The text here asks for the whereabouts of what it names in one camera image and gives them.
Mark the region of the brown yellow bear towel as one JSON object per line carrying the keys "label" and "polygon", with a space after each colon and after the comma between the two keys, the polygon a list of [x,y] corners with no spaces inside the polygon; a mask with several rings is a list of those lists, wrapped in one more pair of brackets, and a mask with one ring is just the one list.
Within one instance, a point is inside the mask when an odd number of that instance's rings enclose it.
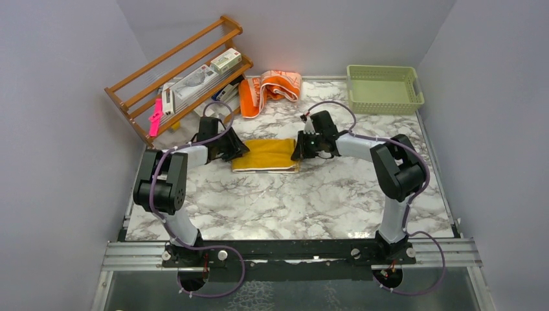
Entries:
{"label": "brown yellow bear towel", "polygon": [[249,149],[232,160],[232,171],[237,173],[297,173],[299,160],[291,159],[297,142],[294,139],[251,139],[244,142]]}

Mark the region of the orange white towel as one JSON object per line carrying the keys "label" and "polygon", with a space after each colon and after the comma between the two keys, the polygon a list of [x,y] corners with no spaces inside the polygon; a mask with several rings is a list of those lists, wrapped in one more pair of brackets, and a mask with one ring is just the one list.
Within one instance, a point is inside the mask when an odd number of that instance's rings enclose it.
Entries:
{"label": "orange white towel", "polygon": [[302,76],[288,71],[270,70],[259,77],[246,78],[238,86],[242,117],[256,118],[269,100],[297,102],[301,86]]}

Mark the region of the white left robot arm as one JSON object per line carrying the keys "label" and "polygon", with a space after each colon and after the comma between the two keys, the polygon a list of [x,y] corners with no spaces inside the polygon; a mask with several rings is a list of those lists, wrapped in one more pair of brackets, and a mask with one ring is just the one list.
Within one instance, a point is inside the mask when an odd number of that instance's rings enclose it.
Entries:
{"label": "white left robot arm", "polygon": [[197,133],[184,146],[145,151],[133,201],[167,226],[171,259],[188,266],[203,260],[201,233],[183,210],[188,171],[217,159],[230,162],[249,151],[236,132],[215,117],[201,117]]}

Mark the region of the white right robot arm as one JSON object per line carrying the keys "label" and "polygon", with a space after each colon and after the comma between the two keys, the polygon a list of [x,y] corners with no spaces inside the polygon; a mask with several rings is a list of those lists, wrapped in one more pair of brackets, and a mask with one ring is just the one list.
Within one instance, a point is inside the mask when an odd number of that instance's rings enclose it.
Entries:
{"label": "white right robot arm", "polygon": [[408,242],[405,231],[410,203],[429,181],[425,161],[404,134],[373,138],[350,130],[339,131],[328,111],[306,113],[300,117],[303,130],[297,134],[293,161],[313,159],[321,153],[331,157],[352,157],[371,162],[385,207],[375,232],[374,257],[383,264],[392,262]]}

